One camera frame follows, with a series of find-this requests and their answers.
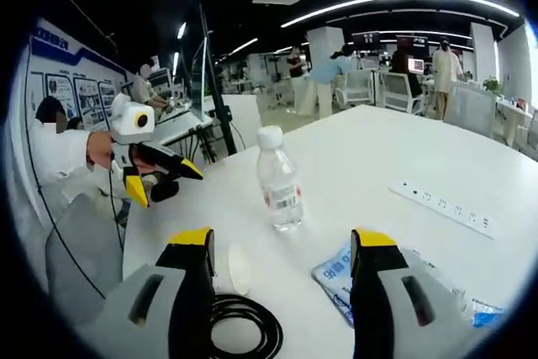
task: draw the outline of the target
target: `bottle label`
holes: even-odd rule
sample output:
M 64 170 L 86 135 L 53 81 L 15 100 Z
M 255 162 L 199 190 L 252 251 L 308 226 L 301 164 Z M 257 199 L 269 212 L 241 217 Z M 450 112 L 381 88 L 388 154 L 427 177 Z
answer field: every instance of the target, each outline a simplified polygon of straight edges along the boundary
M 270 209 L 291 208 L 299 203 L 300 188 L 293 184 L 287 187 L 269 189 L 264 192 L 266 204 Z

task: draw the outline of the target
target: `potted plant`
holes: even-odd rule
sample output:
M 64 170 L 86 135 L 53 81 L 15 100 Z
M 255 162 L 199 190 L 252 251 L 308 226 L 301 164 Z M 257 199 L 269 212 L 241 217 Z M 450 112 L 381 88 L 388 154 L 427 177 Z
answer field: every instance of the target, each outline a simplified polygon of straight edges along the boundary
M 496 96 L 500 95 L 503 92 L 503 86 L 493 76 L 490 76 L 486 80 L 484 80 L 483 86 L 486 90 L 492 92 Z

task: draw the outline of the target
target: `power strip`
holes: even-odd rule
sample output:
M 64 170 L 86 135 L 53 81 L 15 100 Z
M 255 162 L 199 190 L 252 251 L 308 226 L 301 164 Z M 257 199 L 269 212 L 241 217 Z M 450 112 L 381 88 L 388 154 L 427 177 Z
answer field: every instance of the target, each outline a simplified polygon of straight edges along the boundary
M 437 197 L 407 181 L 395 182 L 388 189 L 495 240 L 496 224 L 488 216 Z

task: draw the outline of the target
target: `plastic water bottle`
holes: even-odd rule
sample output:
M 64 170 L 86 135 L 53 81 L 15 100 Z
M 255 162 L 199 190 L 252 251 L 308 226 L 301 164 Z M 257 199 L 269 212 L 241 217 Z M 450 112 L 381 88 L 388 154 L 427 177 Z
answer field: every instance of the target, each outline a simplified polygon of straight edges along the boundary
M 303 202 L 297 179 L 297 168 L 282 148 L 282 130 L 266 126 L 258 130 L 260 156 L 256 174 L 277 230 L 287 230 L 301 223 Z

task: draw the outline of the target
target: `ceiling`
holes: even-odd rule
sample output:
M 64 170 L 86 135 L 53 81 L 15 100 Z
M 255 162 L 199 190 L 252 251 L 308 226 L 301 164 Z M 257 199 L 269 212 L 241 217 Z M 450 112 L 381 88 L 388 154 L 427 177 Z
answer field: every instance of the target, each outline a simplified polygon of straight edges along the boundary
M 183 9 L 190 0 L 72 1 L 50 0 L 43 8 L 43 15 L 81 42 L 131 71 L 136 71 L 155 54 L 160 55 L 162 65 L 171 63 L 171 54 L 177 49 L 175 38 L 177 29 L 186 19 Z M 346 40 L 351 41 L 352 33 L 370 30 L 420 29 L 469 35 L 471 21 L 488 24 L 482 18 L 490 18 L 506 26 L 507 29 L 492 24 L 494 35 L 499 38 L 503 32 L 509 33 L 523 21 L 522 18 L 514 18 L 481 4 L 461 0 L 384 0 L 342 8 L 285 29 L 281 28 L 281 25 L 289 20 L 346 1 L 350 0 L 303 0 L 292 6 L 266 6 L 253 4 L 252 0 L 203 0 L 208 28 L 213 31 L 210 35 L 212 52 L 220 58 L 253 38 L 259 40 L 237 52 L 233 57 L 241 58 L 252 52 L 271 52 L 304 42 L 309 29 L 326 24 L 341 27 Z M 519 11 L 522 9 L 517 0 L 504 0 L 504 3 Z M 410 8 L 429 9 L 433 12 L 396 12 Z M 478 18 L 437 13 L 436 9 L 468 13 Z M 104 35 L 82 16 L 81 10 Z M 346 18 L 356 14 L 390 10 L 391 13 Z M 197 30 L 199 27 L 187 26 L 182 40 L 184 45 L 195 46 L 198 42 L 196 37 L 199 36 Z M 388 34 L 383 38 L 391 39 L 395 36 Z M 464 39 L 451 38 L 451 40 L 455 44 L 467 45 Z

